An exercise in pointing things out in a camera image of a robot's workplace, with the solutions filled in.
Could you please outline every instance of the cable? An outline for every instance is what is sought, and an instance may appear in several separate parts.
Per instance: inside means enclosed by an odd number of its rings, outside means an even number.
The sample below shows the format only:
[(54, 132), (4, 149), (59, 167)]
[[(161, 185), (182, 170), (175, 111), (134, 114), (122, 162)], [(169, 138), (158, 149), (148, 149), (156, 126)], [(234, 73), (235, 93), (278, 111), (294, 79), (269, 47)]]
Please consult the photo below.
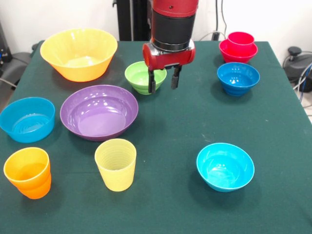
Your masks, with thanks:
[[(311, 70), (311, 67), (309, 67), (308, 70), (306, 71), (306, 77), (309, 75), (310, 70)], [(304, 88), (306, 87), (306, 82), (307, 82), (307, 79), (305, 79), (304, 82), (303, 82), (303, 86), (302, 86), (302, 89), (301, 89), (301, 95), (300, 95), (300, 102), (302, 102), (303, 92), (304, 92)]]
[(307, 83), (307, 79), (305, 79), (305, 81), (303, 82), (303, 86), (302, 86), (302, 89), (301, 89), (301, 95), (300, 95), (300, 102), (302, 102), (303, 91), (304, 91), (304, 88), (306, 87), (306, 83)]
[(222, 14), (222, 19), (223, 19), (223, 22), (224, 22), (224, 24), (225, 24), (225, 28), (224, 28), (224, 35), (226, 35), (226, 29), (227, 29), (227, 24), (226, 24), (226, 22), (225, 22), (225, 20), (224, 20), (224, 15), (223, 15), (223, 0), (221, 0), (221, 14)]
[[(309, 73), (310, 73), (311, 67), (312, 67), (312, 63), (310, 63), (310, 64), (306, 67), (306, 69), (303, 71), (303, 73), (301, 74), (301, 76), (300, 76), (300, 78), (299, 78), (298, 89), (297, 89), (297, 95), (298, 95), (298, 96), (299, 96), (299, 92), (300, 92), (300, 85), (301, 85), (303, 82), (305, 82), (307, 76), (308, 76)], [(306, 75), (305, 75), (303, 81), (301, 82), (301, 79), (302, 79), (303, 74), (304, 74), (305, 72), (306, 72)]]
[(284, 59), (282, 68), (285, 68), (285, 63), (286, 63), (286, 61), (287, 61), (290, 57), (291, 57), (291, 55), (288, 55), (288, 56)]
[(7, 84), (9, 84), (9, 85), (11, 85), (11, 86), (13, 86), (13, 87), (15, 87), (15, 88), (17, 87), (15, 84), (13, 84), (13, 83), (11, 83), (11, 82), (5, 80), (5, 79), (0, 78), (0, 81), (3, 81), (4, 83), (7, 83)]
[(303, 78), (303, 75), (304, 75), (304, 73), (308, 70), (308, 68), (310, 67), (310, 66), (312, 66), (312, 63), (310, 63), (304, 70), (303, 70), (303, 72), (301, 73), (301, 76), (300, 76), (300, 78), (299, 78), (299, 82), (298, 82), (298, 84), (297, 85), (295, 85), (292, 89), (296, 89), (296, 88), (298, 88), (304, 81), (305, 81), (305, 77)]
[(308, 108), (308, 107), (310, 107), (310, 106), (312, 106), (312, 104), (310, 104), (310, 105), (308, 105), (308, 106), (303, 106), (303, 108)]
[(209, 32), (206, 35), (204, 35), (201, 39), (199, 39), (199, 41), (203, 40), (206, 36), (212, 34), (212, 33), (219, 33), (222, 34), (222, 36), (224, 36), (224, 39), (226, 39), (226, 36), (224, 35), (224, 33), (220, 32), (220, 31), (213, 31), (213, 32)]
[(216, 27), (215, 27), (215, 30), (218, 31), (218, 28), (219, 28), (218, 0), (215, 0), (215, 17), (216, 17)]
[(21, 59), (19, 59), (19, 58), (17, 58), (17, 57), (12, 57), (12, 59), (18, 60), (18, 61), (23, 62), (23, 63), (25, 63), (26, 65), (28, 65), (28, 62), (25, 62), (24, 60), (21, 60)]

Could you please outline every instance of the purple bowl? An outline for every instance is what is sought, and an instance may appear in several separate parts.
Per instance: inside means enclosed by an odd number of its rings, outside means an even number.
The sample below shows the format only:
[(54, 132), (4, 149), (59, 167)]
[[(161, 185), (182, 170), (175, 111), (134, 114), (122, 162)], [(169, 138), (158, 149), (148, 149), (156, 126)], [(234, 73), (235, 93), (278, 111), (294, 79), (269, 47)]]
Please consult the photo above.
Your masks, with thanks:
[(60, 119), (72, 133), (92, 141), (122, 134), (136, 119), (138, 104), (127, 90), (95, 85), (71, 94), (60, 109)]

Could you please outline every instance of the white wall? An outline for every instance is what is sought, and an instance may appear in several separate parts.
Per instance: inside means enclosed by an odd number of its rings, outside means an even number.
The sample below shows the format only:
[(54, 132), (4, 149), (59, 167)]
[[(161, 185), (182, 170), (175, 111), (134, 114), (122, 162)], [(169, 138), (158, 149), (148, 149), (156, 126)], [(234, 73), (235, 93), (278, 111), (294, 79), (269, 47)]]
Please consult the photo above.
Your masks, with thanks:
[[(269, 41), (280, 62), (292, 45), (312, 51), (312, 0), (224, 0), (223, 11), (227, 35), (244, 31), (252, 34), (255, 40)], [(223, 29), (219, 14), (219, 30)], [(215, 0), (199, 0), (193, 38), (200, 39), (213, 30)]]
[(11, 52), (70, 28), (103, 29), (119, 39), (112, 0), (0, 0), (0, 22)]
[[(289, 46), (312, 51), (312, 0), (224, 0), (223, 7), (227, 34), (245, 31), (269, 41), (280, 62)], [(75, 27), (101, 28), (119, 38), (112, 0), (0, 0), (0, 21), (13, 52), (30, 51), (39, 40)], [(214, 29), (215, 0), (199, 0), (193, 39)]]

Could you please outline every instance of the red cup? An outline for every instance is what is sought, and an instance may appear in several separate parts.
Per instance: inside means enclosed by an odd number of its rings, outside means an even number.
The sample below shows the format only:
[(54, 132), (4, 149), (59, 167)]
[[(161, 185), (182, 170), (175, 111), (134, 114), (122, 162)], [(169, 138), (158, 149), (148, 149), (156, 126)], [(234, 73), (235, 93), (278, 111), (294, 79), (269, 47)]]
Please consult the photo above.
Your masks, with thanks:
[(254, 37), (244, 32), (231, 33), (228, 40), (229, 52), (240, 56), (249, 55), (254, 44)]

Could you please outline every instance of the bowl rim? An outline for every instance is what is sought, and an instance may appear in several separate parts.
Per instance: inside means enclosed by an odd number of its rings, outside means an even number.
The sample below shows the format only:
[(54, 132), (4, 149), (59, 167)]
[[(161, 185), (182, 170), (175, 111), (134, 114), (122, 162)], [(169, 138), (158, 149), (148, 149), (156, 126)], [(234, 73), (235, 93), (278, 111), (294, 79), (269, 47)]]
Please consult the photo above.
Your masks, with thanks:
[[(219, 70), (220, 70), (221, 67), (223, 67), (223, 66), (229, 66), (229, 65), (234, 64), (234, 63), (235, 63), (235, 64), (239, 64), (239, 65), (243, 65), (243, 66), (247, 66), (247, 67), (250, 67), (251, 69), (255, 70), (256, 73), (258, 74), (258, 79), (257, 79), (256, 83), (251, 84), (251, 85), (248, 85), (248, 86), (246, 86), (246, 85), (244, 85), (244, 86), (237, 86), (237, 85), (228, 84), (228, 83), (226, 83), (225, 81), (223, 81), (222, 78), (221, 78), (220, 75), (219, 75)], [(227, 84), (227, 85), (229, 85), (229, 86), (231, 86), (231, 87), (236, 87), (236, 88), (252, 88), (252, 87), (254, 87), (256, 84), (258, 84), (259, 81), (260, 81), (260, 73), (258, 72), (258, 70), (255, 69), (254, 67), (250, 66), (249, 64), (242, 63), (242, 62), (227, 62), (227, 63), (224, 63), (224, 64), (222, 64), (222, 65), (218, 68), (218, 70), (217, 70), (216, 73), (217, 73), (217, 76), (218, 76), (219, 80), (220, 80), (222, 83)]]
[[(65, 121), (63, 120), (62, 115), (61, 115), (62, 109), (63, 109), (64, 104), (66, 103), (66, 101), (67, 101), (70, 97), (72, 97), (74, 94), (76, 94), (76, 93), (78, 93), (78, 92), (81, 92), (82, 90), (90, 89), (90, 88), (93, 88), (93, 87), (100, 87), (100, 86), (101, 86), (101, 87), (104, 86), (104, 87), (114, 87), (114, 88), (118, 88), (118, 89), (121, 89), (121, 90), (127, 92), (128, 94), (130, 94), (130, 96), (135, 100), (135, 103), (136, 103), (136, 114), (135, 114), (134, 118), (133, 118), (133, 119), (130, 121), (130, 123), (127, 124), (122, 130), (120, 130), (120, 131), (118, 131), (118, 132), (115, 132), (115, 133), (113, 133), (113, 134), (106, 134), (106, 135), (100, 135), (100, 136), (89, 136), (89, 135), (83, 135), (83, 134), (81, 134), (81, 133), (78, 133), (78, 132), (76, 132), (76, 131), (73, 131), (73, 130), (69, 129), (69, 128), (67, 127), (67, 125), (65, 124)], [(76, 92), (72, 93), (70, 96), (68, 96), (68, 97), (65, 99), (65, 101), (63, 102), (63, 104), (62, 104), (62, 106), (61, 106), (61, 108), (60, 108), (60, 110), (59, 110), (59, 118), (60, 118), (60, 121), (62, 122), (62, 124), (63, 124), (63, 126), (64, 126), (65, 128), (67, 128), (70, 132), (72, 132), (72, 133), (75, 134), (75, 135), (78, 135), (78, 136), (81, 136), (81, 137), (88, 137), (88, 138), (109, 137), (109, 136), (111, 136), (111, 135), (114, 135), (114, 134), (117, 134), (117, 133), (119, 133), (119, 132), (121, 132), (121, 131), (124, 131), (125, 129), (127, 129), (127, 128), (135, 121), (135, 119), (137, 118), (137, 115), (138, 115), (138, 102), (137, 102), (136, 97), (135, 97), (131, 92), (129, 92), (128, 90), (126, 90), (126, 89), (124, 89), (124, 88), (121, 88), (121, 87), (119, 87), (119, 86), (110, 85), (110, 84), (92, 85), (92, 86), (88, 86), (88, 87), (85, 87), (85, 88), (82, 88), (82, 89), (77, 90)]]
[[(132, 81), (126, 76), (127, 70), (128, 70), (131, 66), (136, 65), (136, 64), (139, 64), (139, 63), (140, 63), (140, 64), (141, 64), (141, 63), (144, 63), (144, 64), (145, 64), (145, 61), (138, 61), (138, 62), (131, 63), (131, 64), (126, 68), (126, 70), (125, 70), (125, 72), (124, 72), (124, 75), (125, 75), (125, 77), (126, 77), (126, 80), (127, 80), (132, 86), (138, 87), (138, 88), (140, 88), (140, 89), (146, 89), (146, 87), (148, 87), (148, 85), (141, 85), (141, 84), (134, 83), (134, 82), (132, 82)], [(156, 82), (156, 85), (162, 84), (162, 83), (164, 82), (164, 80), (166, 79), (166, 77), (167, 77), (167, 70), (166, 70), (166, 69), (163, 69), (163, 70), (160, 70), (160, 71), (164, 71), (165, 75), (164, 75), (164, 77), (163, 77), (159, 82)]]
[[(52, 107), (53, 113), (52, 113), (52, 115), (50, 116), (48, 122), (47, 122), (46, 124), (42, 125), (41, 127), (37, 128), (37, 129), (34, 129), (34, 130), (30, 131), (30, 132), (27, 132), (27, 133), (15, 133), (15, 132), (12, 132), (12, 131), (7, 130), (6, 128), (4, 128), (3, 125), (1, 124), (1, 119), (2, 119), (3, 113), (5, 113), (5, 112), (7, 111), (7, 108), (16, 105), (16, 104), (17, 104), (18, 102), (20, 102), (20, 101), (31, 100), (31, 99), (41, 99), (41, 100), (44, 100), (45, 102), (47, 102), (47, 103)], [(44, 97), (25, 97), (25, 98), (21, 98), (21, 99), (18, 99), (18, 100), (16, 100), (16, 101), (13, 101), (12, 103), (10, 103), (9, 105), (7, 105), (7, 106), (2, 110), (2, 112), (0, 113), (0, 127), (1, 127), (7, 134), (22, 136), (22, 135), (24, 135), (24, 134), (33, 133), (33, 132), (35, 132), (35, 131), (37, 131), (37, 130), (43, 128), (44, 126), (50, 124), (51, 121), (53, 121), (53, 119), (54, 119), (54, 117), (55, 117), (55, 112), (56, 112), (56, 111), (55, 111), (55, 106), (54, 106), (53, 102), (51, 102), (50, 100), (48, 100), (48, 99), (46, 99), (46, 98), (44, 98)]]
[[(58, 35), (60, 35), (60, 34), (64, 34), (64, 33), (66, 33), (66, 32), (71, 32), (71, 31), (78, 31), (78, 30), (81, 30), (81, 31), (82, 31), (82, 30), (100, 31), (100, 32), (104, 32), (104, 33), (108, 34), (111, 38), (114, 39), (114, 43), (115, 43), (115, 46), (116, 46), (115, 49), (114, 49), (114, 51), (113, 51), (113, 53), (112, 53), (111, 55), (109, 55), (108, 58), (102, 59), (101, 61), (96, 62), (96, 63), (94, 63), (94, 64), (92, 64), (92, 65), (85, 65), (85, 66), (79, 66), (79, 67), (71, 67), (71, 66), (66, 66), (66, 65), (62, 65), (62, 64), (56, 64), (56, 63), (53, 63), (53, 62), (48, 61), (48, 60), (44, 57), (44, 55), (42, 54), (42, 48), (45, 46), (45, 44), (46, 44), (47, 41), (49, 41), (50, 39), (52, 39), (52, 38), (54, 38), (54, 37), (56, 37), (56, 36), (58, 36)], [(41, 57), (42, 57), (47, 63), (49, 63), (49, 64), (51, 64), (51, 65), (54, 65), (54, 66), (57, 66), (57, 67), (64, 67), (64, 68), (77, 69), (77, 68), (85, 68), (85, 67), (96, 66), (96, 65), (99, 65), (99, 64), (101, 64), (101, 63), (103, 63), (103, 62), (109, 60), (109, 59), (116, 53), (117, 48), (118, 48), (118, 42), (117, 42), (116, 38), (115, 38), (112, 34), (106, 32), (106, 31), (104, 31), (104, 30), (98, 29), (98, 28), (91, 28), (91, 27), (85, 27), (85, 28), (84, 28), (84, 27), (82, 27), (82, 28), (71, 28), (71, 29), (66, 29), (66, 30), (57, 32), (57, 33), (55, 33), (55, 34), (49, 36), (46, 40), (44, 40), (44, 42), (43, 42), (42, 45), (40, 46), (40, 55), (41, 55)]]
[(225, 55), (227, 55), (229, 57), (236, 58), (236, 59), (250, 59), (250, 58), (254, 57), (258, 53), (258, 46), (255, 43), (253, 43), (252, 46), (254, 46), (256, 48), (256, 50), (255, 50), (255, 52), (252, 55), (248, 55), (248, 56), (235, 56), (235, 55), (231, 55), (231, 54), (227, 53), (225, 50), (223, 50), (221, 48), (221, 45), (225, 44), (225, 43), (228, 43), (228, 41), (229, 41), (228, 39), (225, 39), (222, 42), (220, 42), (219, 43), (219, 49), (220, 49), (220, 51), (222, 53), (224, 53)]
[[(252, 166), (253, 166), (253, 174), (252, 174), (252, 176), (250, 177), (250, 179), (249, 179), (246, 183), (244, 183), (244, 184), (241, 185), (241, 186), (234, 187), (234, 188), (225, 188), (225, 187), (220, 187), (220, 186), (218, 186), (218, 185), (215, 185), (215, 184), (211, 183), (209, 180), (207, 180), (207, 179), (202, 175), (202, 173), (201, 173), (201, 171), (200, 171), (200, 169), (199, 169), (199, 167), (198, 167), (199, 155), (202, 153), (203, 150), (205, 150), (206, 148), (211, 147), (211, 146), (213, 146), (213, 145), (231, 145), (231, 146), (234, 146), (235, 148), (238, 148), (239, 150), (241, 150), (242, 152), (244, 152), (244, 153), (247, 155), (247, 157), (250, 159), (250, 161), (251, 161), (251, 163), (252, 163)], [(240, 147), (238, 147), (238, 146), (236, 146), (236, 145), (233, 145), (233, 144), (225, 143), (225, 142), (216, 142), (216, 143), (213, 143), (213, 144), (206, 145), (204, 148), (202, 148), (202, 149), (200, 150), (200, 152), (198, 153), (198, 155), (197, 155), (196, 167), (197, 167), (197, 171), (199, 172), (199, 174), (200, 174), (200, 176), (203, 178), (203, 180), (205, 180), (207, 183), (209, 183), (209, 184), (215, 186), (216, 188), (223, 189), (223, 190), (228, 190), (228, 191), (237, 190), (237, 189), (240, 189), (240, 188), (245, 187), (247, 184), (250, 183), (250, 181), (251, 181), (251, 180), (253, 179), (253, 177), (254, 177), (254, 162), (253, 162), (252, 158), (249, 156), (249, 154), (248, 154), (246, 151), (244, 151), (242, 148), (240, 148)]]

